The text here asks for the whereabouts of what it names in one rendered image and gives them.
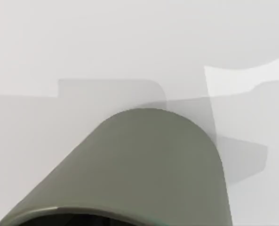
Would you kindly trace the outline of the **grey-green cup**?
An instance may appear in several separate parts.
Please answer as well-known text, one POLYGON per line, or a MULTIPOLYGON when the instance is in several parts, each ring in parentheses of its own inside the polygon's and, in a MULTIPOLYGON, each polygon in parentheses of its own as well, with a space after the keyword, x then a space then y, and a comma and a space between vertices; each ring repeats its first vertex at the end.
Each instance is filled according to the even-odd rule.
POLYGON ((160 109, 98 125, 0 226, 233 226, 208 134, 160 109))

